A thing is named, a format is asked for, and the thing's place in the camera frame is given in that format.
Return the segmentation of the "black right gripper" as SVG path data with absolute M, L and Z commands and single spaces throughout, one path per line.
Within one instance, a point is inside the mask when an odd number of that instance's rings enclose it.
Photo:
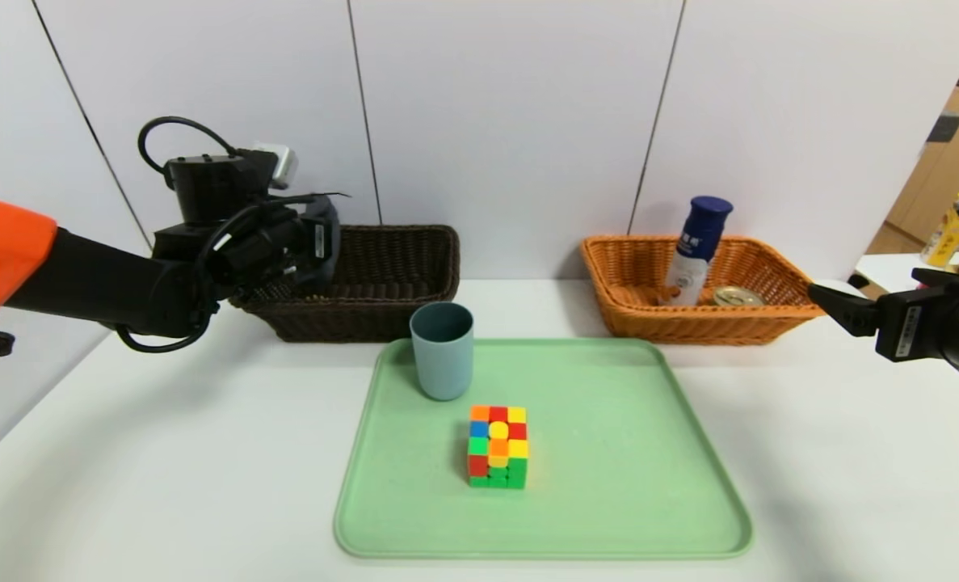
M 877 333 L 875 350 L 886 360 L 943 360 L 959 369 L 959 273 L 914 268 L 911 279 L 918 288 L 877 302 L 819 284 L 809 285 L 807 294 L 849 335 Z

